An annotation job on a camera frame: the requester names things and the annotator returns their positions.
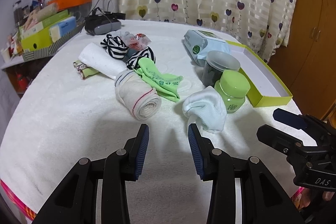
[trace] plastic bag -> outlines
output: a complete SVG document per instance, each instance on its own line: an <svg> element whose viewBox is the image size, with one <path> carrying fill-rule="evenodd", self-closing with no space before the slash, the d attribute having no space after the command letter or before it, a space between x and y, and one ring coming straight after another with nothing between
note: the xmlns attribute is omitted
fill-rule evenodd
<svg viewBox="0 0 336 224"><path fill-rule="evenodd" d="M144 50L151 40L144 34L138 33L136 35L125 32L124 35L120 35L120 39L129 47L136 51Z"/></svg>

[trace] metal pin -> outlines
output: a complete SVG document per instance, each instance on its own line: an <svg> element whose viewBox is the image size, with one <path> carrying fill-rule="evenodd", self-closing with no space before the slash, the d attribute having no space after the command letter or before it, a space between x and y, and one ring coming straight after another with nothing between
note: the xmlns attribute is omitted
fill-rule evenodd
<svg viewBox="0 0 336 224"><path fill-rule="evenodd" d="M254 164L257 164L259 162L259 158L255 157L255 156L252 156L252 157L250 157L250 161Z"/></svg>
<svg viewBox="0 0 336 224"><path fill-rule="evenodd" d="M119 149L119 150L117 150L117 155L118 156L123 156L125 154L126 154L126 150L125 149Z"/></svg>
<svg viewBox="0 0 336 224"><path fill-rule="evenodd" d="M222 150L218 149L218 148L214 148L211 150L211 153L213 153L216 156L219 156L222 153Z"/></svg>
<svg viewBox="0 0 336 224"><path fill-rule="evenodd" d="M80 165L86 165L89 162L89 160L87 158L81 158L78 163Z"/></svg>

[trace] wooden cabinet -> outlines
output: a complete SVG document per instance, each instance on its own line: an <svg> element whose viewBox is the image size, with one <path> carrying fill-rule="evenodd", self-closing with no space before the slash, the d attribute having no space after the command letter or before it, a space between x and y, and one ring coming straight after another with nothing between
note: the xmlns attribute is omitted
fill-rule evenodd
<svg viewBox="0 0 336 224"><path fill-rule="evenodd" d="M336 99L335 15L336 0L297 0L288 47L269 62L301 112L318 118Z"/></svg>
<svg viewBox="0 0 336 224"><path fill-rule="evenodd" d="M290 88L313 44L321 14L322 0L296 0L288 47L280 46L268 63Z"/></svg>

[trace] rolled white towel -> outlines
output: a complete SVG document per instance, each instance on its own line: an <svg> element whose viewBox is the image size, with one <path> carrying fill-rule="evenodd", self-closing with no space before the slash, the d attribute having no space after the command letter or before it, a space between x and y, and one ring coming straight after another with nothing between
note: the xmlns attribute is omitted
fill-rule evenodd
<svg viewBox="0 0 336 224"><path fill-rule="evenodd" d="M183 102L182 111L189 118L188 124L196 123L199 130L202 130L201 126L210 133L224 130L226 107L212 86L188 96Z"/></svg>
<svg viewBox="0 0 336 224"><path fill-rule="evenodd" d="M82 50L78 59L113 80L119 73L127 69L123 61L110 57L102 47L93 42Z"/></svg>
<svg viewBox="0 0 336 224"><path fill-rule="evenodd" d="M115 80L115 96L139 121L153 116L161 106L161 97L132 70L125 70Z"/></svg>

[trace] clear plastic lid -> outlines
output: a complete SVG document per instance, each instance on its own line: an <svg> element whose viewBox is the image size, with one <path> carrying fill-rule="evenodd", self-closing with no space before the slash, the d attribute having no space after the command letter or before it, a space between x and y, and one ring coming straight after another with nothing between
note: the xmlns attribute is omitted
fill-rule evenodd
<svg viewBox="0 0 336 224"><path fill-rule="evenodd" d="M226 69L239 71L240 63L232 55L220 51L208 52L206 58L208 64L220 71Z"/></svg>

